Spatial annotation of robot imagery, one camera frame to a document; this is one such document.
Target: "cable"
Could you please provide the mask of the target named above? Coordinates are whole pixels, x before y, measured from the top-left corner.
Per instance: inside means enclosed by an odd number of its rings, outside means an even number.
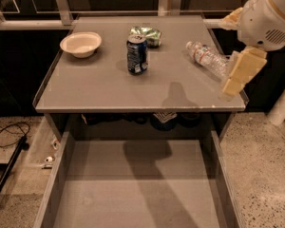
[[[21,126],[21,124],[27,126],[27,128],[28,128],[27,131],[25,131],[25,130],[23,129],[23,126]],[[9,128],[15,127],[15,126],[18,127],[22,133],[9,131]],[[4,126],[4,127],[2,127],[2,126],[0,125],[0,128],[1,128],[1,129],[0,129],[0,135],[1,135],[4,131],[6,131],[6,132],[8,132],[8,133],[10,133],[10,134],[23,134],[23,136],[21,136],[21,137],[19,138],[19,140],[17,140],[16,142],[9,143],[9,144],[5,144],[5,145],[1,145],[1,144],[0,144],[0,148],[7,148],[7,147],[11,147],[11,146],[15,145],[16,143],[18,143],[18,142],[21,140],[22,137],[26,136],[26,135],[29,133],[29,131],[30,131],[30,126],[29,126],[29,124],[27,124],[27,123],[25,123],[25,122],[13,123],[13,124],[9,124],[9,125]]]

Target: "can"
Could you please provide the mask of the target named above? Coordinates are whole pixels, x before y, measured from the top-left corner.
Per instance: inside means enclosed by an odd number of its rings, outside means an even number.
[[[148,68],[147,42],[142,34],[129,35],[127,42],[127,69],[131,74],[138,75]]]

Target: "white bowl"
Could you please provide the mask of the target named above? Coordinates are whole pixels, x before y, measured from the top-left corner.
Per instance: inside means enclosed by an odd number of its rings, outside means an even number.
[[[68,35],[60,43],[60,48],[77,58],[85,58],[92,55],[102,43],[102,37],[94,32],[78,32]]]

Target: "clear bottle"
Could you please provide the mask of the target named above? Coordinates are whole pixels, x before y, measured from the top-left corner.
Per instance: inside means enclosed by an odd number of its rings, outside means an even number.
[[[224,55],[200,42],[188,42],[186,48],[195,62],[206,67],[221,80],[227,77],[228,59]]]

